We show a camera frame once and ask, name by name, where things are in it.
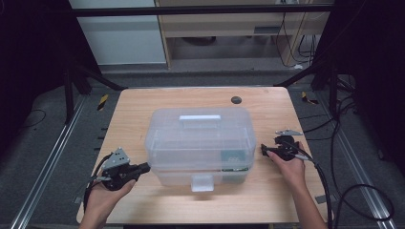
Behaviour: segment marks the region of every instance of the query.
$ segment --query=container latch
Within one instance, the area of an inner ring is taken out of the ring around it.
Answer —
[[[214,191],[214,177],[212,175],[193,175],[191,177],[191,191],[211,192]]]

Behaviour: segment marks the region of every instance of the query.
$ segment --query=white cabinet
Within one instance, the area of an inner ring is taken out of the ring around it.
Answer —
[[[73,9],[154,7],[153,0],[70,0]],[[158,18],[152,16],[78,17],[97,64],[165,64]]]
[[[300,4],[333,3],[334,0],[300,0]],[[275,5],[279,0],[155,0],[158,7]],[[218,13],[160,16],[166,59],[170,66],[171,40],[175,37],[274,36],[284,63],[292,65],[302,35],[322,34],[328,12]]]

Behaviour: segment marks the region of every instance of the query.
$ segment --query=gray floor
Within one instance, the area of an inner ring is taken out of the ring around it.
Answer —
[[[293,67],[285,67],[275,54],[271,40],[265,37],[240,37],[238,39],[217,38],[215,44],[207,46],[190,45],[183,40],[176,42],[173,66],[170,70],[147,71],[146,69],[128,73],[106,73],[105,76],[120,85],[128,87],[181,87],[181,86],[269,86],[279,83],[299,72]],[[322,103],[328,90],[312,92],[308,83],[311,77],[300,80],[288,91],[294,108],[301,118],[303,130],[309,130],[327,121],[328,112],[322,104],[312,104],[302,100],[302,92],[310,99]],[[119,92],[112,91],[93,80],[94,89],[90,95],[76,95],[76,102],[84,101],[81,115],[76,122],[62,154],[51,170],[48,183],[35,203],[30,216],[31,228],[72,228],[77,223],[75,215],[79,205],[73,200],[80,196],[88,175],[91,173],[98,149],[105,136],[110,118],[114,112]],[[102,111],[97,111],[99,99],[108,94],[109,98]],[[339,98],[348,94],[339,93]],[[22,208],[35,184],[50,152],[64,128],[64,92],[57,88],[42,94],[35,100],[34,110],[21,129],[17,139],[9,148],[10,156],[1,161],[0,167],[0,228],[9,228]],[[383,190],[393,201],[395,207],[394,225],[405,228],[405,206],[402,201],[405,192],[405,178],[390,161],[380,160],[371,132],[364,122],[363,114],[350,109],[341,116],[340,135],[347,138],[351,150],[359,160],[371,183]],[[332,125],[306,134],[309,147],[315,160],[323,168],[332,192],[335,188],[330,172],[330,139],[316,140],[331,136]],[[344,142],[335,140],[333,164],[336,180],[341,191],[359,182],[355,168],[349,163]],[[354,192],[348,201],[361,211],[370,214],[369,202],[364,192]],[[332,205],[336,214],[337,204]],[[339,228],[383,228],[377,222],[359,217],[347,206],[342,208]],[[293,228],[294,224],[276,224],[274,228]],[[243,228],[262,226],[244,225]]]

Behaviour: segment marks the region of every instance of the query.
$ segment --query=metal rail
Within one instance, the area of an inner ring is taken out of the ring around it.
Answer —
[[[72,133],[72,130],[75,127],[75,124],[81,114],[83,109],[83,105],[87,100],[87,96],[81,95],[81,99],[77,102],[75,108],[75,114],[72,120],[66,124],[57,139],[56,143],[53,146],[53,150],[51,151],[44,167],[42,168],[41,173],[39,174],[35,184],[33,185],[30,193],[28,194],[23,206],[21,207],[20,211],[18,212],[17,216],[11,223],[11,229],[23,229],[26,228],[30,218],[32,216],[35,207],[40,200],[45,187],[53,173],[53,170],[59,160],[60,156],[62,155],[63,149],[68,142],[68,139]]]
[[[320,103],[324,107],[326,113],[328,114],[329,118],[331,118],[328,106],[327,106],[327,99],[321,93],[316,93],[317,97],[319,98]],[[349,143],[345,133],[343,130],[340,130],[337,135],[337,142],[342,147],[342,153],[349,163],[351,167],[352,173],[354,178],[356,179],[357,183],[359,184],[369,184],[373,185],[372,180],[370,179],[369,175],[367,174],[366,170],[364,169],[363,165],[360,163],[360,160],[357,158],[354,149],[352,148],[351,144]],[[387,207],[384,204],[382,197],[375,191],[370,189],[361,189],[364,199],[367,201],[370,210],[372,211],[375,218],[383,219],[390,215]],[[378,226],[381,229],[395,229],[396,226],[392,219],[387,221],[378,221]]]

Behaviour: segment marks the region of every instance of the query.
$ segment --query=black metal pole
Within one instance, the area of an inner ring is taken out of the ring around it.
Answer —
[[[298,74],[296,74],[295,76],[281,82],[278,84],[274,84],[274,87],[284,87],[287,88],[288,86],[290,86],[291,84],[295,83],[296,81],[306,77],[309,74],[312,73],[316,73],[318,72],[320,69],[322,69],[324,67],[325,61],[317,61],[315,63],[313,63],[311,66],[309,66],[308,68],[300,71]]]
[[[66,120],[68,124],[74,115],[74,94],[72,88],[72,76],[69,69],[65,69],[63,73],[63,82],[65,84],[65,102],[66,102]]]
[[[213,14],[213,13],[257,13],[257,12],[315,12],[349,10],[352,5],[334,4],[283,4],[283,5],[228,5],[228,6],[181,6],[181,7],[145,7],[113,9],[74,9],[47,10],[47,14],[59,14],[75,17],[95,16],[135,16],[135,15],[171,15],[171,14]]]
[[[107,87],[109,87],[109,88],[111,88],[111,89],[113,89],[113,90],[122,91],[122,90],[128,89],[127,87],[122,87],[122,86],[119,86],[118,84],[115,84],[115,83],[111,82],[110,80],[108,80],[108,79],[102,77],[102,75],[99,75],[99,74],[97,74],[97,73],[94,73],[93,71],[91,71],[91,70],[85,68],[84,66],[77,65],[77,66],[75,66],[75,68],[76,68],[78,71],[87,74],[87,75],[90,76],[91,78],[97,80],[98,82],[100,82],[100,83],[106,85]]]
[[[330,63],[330,112],[333,117],[338,118],[337,105],[337,68],[333,61]]]

